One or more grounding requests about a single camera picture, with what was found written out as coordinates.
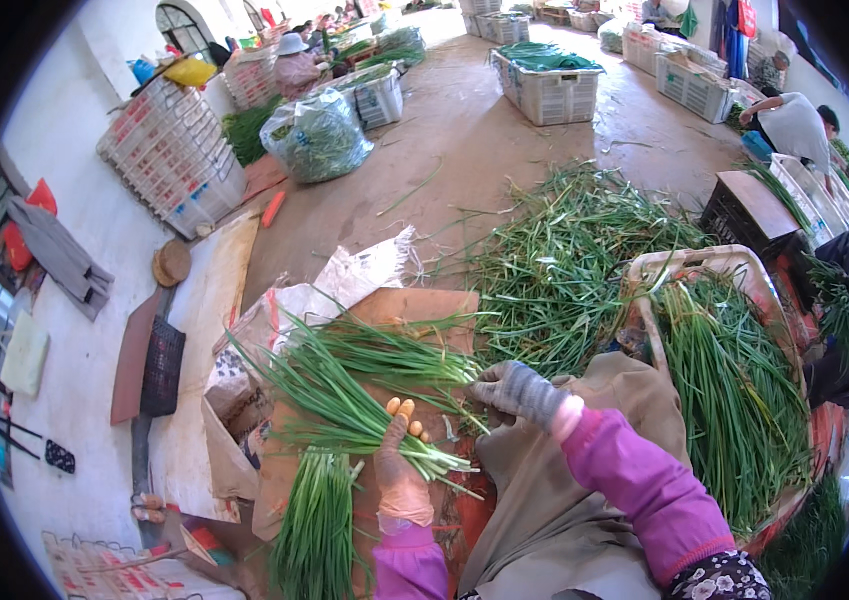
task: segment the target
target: black plastic basket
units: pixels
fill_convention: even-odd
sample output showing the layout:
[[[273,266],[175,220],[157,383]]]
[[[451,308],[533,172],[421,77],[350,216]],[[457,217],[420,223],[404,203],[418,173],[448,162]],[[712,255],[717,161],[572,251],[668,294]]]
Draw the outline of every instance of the black plastic basket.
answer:
[[[768,239],[748,210],[720,180],[707,201],[698,226],[717,237],[723,245],[747,246],[762,260],[776,258],[791,237],[791,234],[787,234]]]
[[[184,334],[163,318],[154,317],[141,385],[141,414],[164,417],[178,410],[178,380],[183,355]]]

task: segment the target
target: woman in white hat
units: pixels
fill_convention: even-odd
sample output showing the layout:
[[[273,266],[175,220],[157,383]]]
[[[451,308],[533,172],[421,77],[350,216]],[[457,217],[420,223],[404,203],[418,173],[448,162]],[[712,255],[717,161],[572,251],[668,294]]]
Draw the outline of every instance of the woman in white hat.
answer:
[[[307,44],[300,35],[287,34],[277,44],[274,77],[277,91],[288,100],[297,100],[301,94],[313,90],[330,68],[326,55],[308,54]]]

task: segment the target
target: person's hand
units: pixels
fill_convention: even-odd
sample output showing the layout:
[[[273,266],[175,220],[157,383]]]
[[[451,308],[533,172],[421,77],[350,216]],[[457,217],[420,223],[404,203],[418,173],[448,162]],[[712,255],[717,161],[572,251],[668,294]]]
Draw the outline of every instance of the person's hand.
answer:
[[[384,519],[407,520],[421,527],[427,527],[434,520],[434,507],[418,470],[404,459],[398,452],[405,434],[417,433],[416,437],[423,442],[428,441],[427,433],[423,431],[420,422],[411,422],[411,414],[415,410],[412,400],[403,403],[393,398],[388,404],[388,412],[394,415],[388,430],[384,433],[381,448],[374,452],[374,477],[381,491],[381,502],[378,505],[378,522],[385,531]]]
[[[468,384],[465,397],[507,415],[524,417],[552,433],[555,414],[571,393],[556,389],[524,363],[508,360],[492,366],[477,381]]]

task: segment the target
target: hanging bag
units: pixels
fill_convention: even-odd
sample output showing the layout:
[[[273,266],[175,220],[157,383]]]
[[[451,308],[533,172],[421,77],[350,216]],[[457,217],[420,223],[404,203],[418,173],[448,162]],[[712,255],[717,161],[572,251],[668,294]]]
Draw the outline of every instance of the hanging bag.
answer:
[[[737,30],[751,39],[757,35],[757,13],[751,0],[737,0]]]

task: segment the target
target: purple sleeve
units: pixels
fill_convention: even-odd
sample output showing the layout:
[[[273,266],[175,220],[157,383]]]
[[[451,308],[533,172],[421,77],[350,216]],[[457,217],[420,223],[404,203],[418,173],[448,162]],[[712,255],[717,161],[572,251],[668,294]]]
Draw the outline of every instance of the purple sleeve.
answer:
[[[377,562],[374,600],[444,600],[447,566],[430,527],[412,524],[397,535],[383,535],[371,551]]]
[[[734,549],[717,502],[694,473],[634,433],[620,412],[585,408],[562,449],[578,483],[628,516],[661,586],[697,561]]]

